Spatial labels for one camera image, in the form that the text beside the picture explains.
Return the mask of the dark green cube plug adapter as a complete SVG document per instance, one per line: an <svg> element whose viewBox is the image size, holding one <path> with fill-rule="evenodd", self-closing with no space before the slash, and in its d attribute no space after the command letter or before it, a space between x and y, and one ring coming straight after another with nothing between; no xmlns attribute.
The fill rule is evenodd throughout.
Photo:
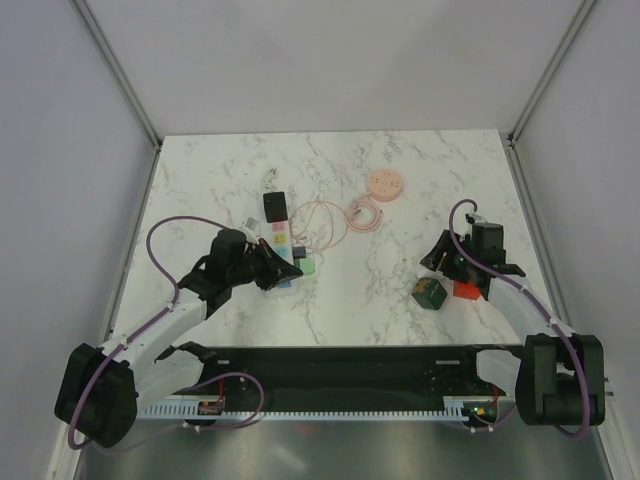
<svg viewBox="0 0 640 480"><path fill-rule="evenodd" d="M434 277L420 278L411 291L412 298L425 310L440 310L447 299L447 291Z"/></svg>

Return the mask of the black cube adapter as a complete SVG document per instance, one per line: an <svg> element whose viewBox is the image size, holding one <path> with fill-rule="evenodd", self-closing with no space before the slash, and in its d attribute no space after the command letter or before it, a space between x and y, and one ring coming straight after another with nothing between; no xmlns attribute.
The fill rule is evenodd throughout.
<svg viewBox="0 0 640 480"><path fill-rule="evenodd" d="M286 196L283 191L264 193L263 209L266 221L270 224L288 220Z"/></svg>

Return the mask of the red cube adapter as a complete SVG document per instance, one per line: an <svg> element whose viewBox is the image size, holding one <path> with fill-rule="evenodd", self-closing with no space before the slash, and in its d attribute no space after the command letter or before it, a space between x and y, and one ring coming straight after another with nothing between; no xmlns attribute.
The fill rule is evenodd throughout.
<svg viewBox="0 0 640 480"><path fill-rule="evenodd" d="M476 301L482 294L480 290L471 283L455 281L453 285L453 296L465 300Z"/></svg>

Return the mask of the pink round power socket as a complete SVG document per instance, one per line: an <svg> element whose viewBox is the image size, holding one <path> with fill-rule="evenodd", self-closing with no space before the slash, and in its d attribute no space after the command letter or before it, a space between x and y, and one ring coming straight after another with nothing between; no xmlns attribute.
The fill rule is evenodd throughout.
<svg viewBox="0 0 640 480"><path fill-rule="evenodd" d="M366 180L367 194L378 202L391 202L400 196L404 189L402 176L390 169L372 171Z"/></svg>

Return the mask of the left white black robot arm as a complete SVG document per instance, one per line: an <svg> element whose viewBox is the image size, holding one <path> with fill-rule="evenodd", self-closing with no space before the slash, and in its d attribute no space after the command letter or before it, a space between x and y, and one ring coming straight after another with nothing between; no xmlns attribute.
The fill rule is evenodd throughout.
<svg viewBox="0 0 640 480"><path fill-rule="evenodd" d="M236 287L270 291L301 271L265 240L221 230L162 309L98 347L71 353L55 403L73 449L117 445L168 397L191 400L183 424L224 430L260 421L451 421L459 404L429 391L431 348L219 348L182 336Z"/></svg>

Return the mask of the white power strip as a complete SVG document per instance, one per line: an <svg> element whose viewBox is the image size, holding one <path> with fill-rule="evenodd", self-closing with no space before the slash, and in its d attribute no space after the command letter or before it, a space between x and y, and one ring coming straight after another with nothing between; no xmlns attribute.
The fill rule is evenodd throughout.
<svg viewBox="0 0 640 480"><path fill-rule="evenodd" d="M286 222L268 223L265 218L264 209L262 214L261 235L265 238L268 245L287 262L294 264L292 255L293 242L290 232L289 212Z"/></svg>

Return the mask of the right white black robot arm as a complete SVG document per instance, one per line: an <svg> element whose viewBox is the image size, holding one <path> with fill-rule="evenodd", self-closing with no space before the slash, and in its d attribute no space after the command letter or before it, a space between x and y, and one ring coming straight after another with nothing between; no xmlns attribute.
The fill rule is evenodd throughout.
<svg viewBox="0 0 640 480"><path fill-rule="evenodd" d="M604 422L602 343L555 317L520 266L506 261L502 225L476 222L466 235L443 230L424 265L476 288L522 341L511 368L515 378L499 387L512 389L525 424L576 426L581 434Z"/></svg>

